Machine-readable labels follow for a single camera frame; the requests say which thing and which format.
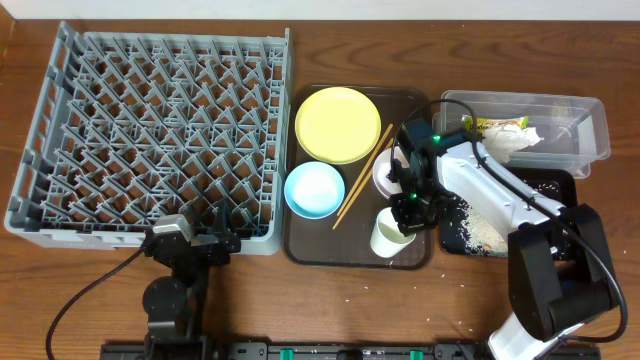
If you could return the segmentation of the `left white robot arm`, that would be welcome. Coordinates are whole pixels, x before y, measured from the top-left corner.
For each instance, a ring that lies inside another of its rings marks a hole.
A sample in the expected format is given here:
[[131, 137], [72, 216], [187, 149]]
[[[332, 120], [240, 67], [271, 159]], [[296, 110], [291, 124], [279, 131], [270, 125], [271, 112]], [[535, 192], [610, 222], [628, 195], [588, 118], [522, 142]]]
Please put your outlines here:
[[216, 357], [213, 341], [202, 330], [209, 270], [229, 264], [231, 255], [241, 250], [227, 204], [216, 210], [211, 235], [210, 241], [197, 240], [189, 213], [162, 216], [146, 231], [144, 255], [171, 274], [152, 281], [143, 294], [148, 322], [145, 359]]

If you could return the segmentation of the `white paper cup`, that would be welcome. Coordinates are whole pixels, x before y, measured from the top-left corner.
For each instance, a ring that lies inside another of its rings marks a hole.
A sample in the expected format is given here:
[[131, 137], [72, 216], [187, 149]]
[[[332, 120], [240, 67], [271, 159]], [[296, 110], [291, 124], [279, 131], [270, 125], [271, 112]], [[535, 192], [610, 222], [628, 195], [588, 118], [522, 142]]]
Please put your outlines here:
[[391, 258], [411, 244], [415, 234], [404, 235], [390, 207], [381, 210], [375, 220], [370, 238], [372, 251], [382, 258]]

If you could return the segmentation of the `yellow round plate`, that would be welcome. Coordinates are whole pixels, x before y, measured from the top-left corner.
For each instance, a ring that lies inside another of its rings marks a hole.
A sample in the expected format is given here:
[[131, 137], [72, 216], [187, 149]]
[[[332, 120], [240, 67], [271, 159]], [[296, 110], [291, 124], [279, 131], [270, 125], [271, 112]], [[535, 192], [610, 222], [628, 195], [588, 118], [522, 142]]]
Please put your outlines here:
[[298, 144], [312, 158], [334, 165], [356, 162], [378, 144], [381, 116], [373, 101], [348, 87], [308, 96], [295, 117]]

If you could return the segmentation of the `light blue bowl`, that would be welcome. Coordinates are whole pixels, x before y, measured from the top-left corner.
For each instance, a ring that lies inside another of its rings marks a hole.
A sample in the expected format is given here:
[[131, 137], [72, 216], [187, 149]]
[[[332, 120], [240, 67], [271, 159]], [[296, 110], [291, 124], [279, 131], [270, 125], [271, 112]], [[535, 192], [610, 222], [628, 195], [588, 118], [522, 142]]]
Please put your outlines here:
[[336, 212], [342, 205], [345, 191], [345, 182], [338, 170], [318, 161], [295, 167], [284, 184], [284, 198], [289, 208], [310, 220]]

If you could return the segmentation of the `yellow green snack wrapper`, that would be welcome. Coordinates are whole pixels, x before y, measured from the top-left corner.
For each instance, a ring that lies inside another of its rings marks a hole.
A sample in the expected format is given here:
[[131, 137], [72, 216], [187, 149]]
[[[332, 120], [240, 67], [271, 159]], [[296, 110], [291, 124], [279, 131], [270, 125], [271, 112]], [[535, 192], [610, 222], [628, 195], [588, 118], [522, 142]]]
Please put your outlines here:
[[525, 129], [528, 126], [528, 122], [528, 116], [502, 119], [477, 117], [474, 126], [472, 117], [470, 115], [464, 115], [462, 117], [461, 127], [469, 133], [471, 133], [473, 129], [476, 129], [480, 135], [483, 135], [487, 131], [497, 132], [498, 130]]

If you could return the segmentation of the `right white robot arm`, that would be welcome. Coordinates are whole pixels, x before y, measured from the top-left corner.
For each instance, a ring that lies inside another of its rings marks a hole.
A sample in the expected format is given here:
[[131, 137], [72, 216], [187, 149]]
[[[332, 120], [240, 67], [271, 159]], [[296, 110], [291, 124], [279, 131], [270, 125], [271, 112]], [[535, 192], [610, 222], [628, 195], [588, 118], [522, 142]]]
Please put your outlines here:
[[566, 207], [541, 195], [496, 162], [474, 135], [398, 135], [392, 145], [409, 164], [391, 161], [401, 186], [391, 210], [400, 231], [435, 227], [453, 197], [479, 211], [508, 244], [512, 313], [488, 340], [495, 359], [544, 359], [560, 345], [582, 338], [574, 332], [618, 309], [610, 335], [588, 336], [601, 344], [619, 339], [628, 325], [626, 299], [617, 281], [604, 226], [586, 204]]

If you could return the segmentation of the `white napkin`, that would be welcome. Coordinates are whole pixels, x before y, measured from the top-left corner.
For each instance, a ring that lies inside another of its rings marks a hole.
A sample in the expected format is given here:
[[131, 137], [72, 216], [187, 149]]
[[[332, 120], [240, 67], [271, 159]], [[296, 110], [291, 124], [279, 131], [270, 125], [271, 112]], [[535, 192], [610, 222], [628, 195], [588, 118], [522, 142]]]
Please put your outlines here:
[[508, 163], [513, 153], [542, 140], [535, 128], [522, 129], [515, 124], [496, 125], [486, 129], [482, 136], [485, 149], [500, 164]]

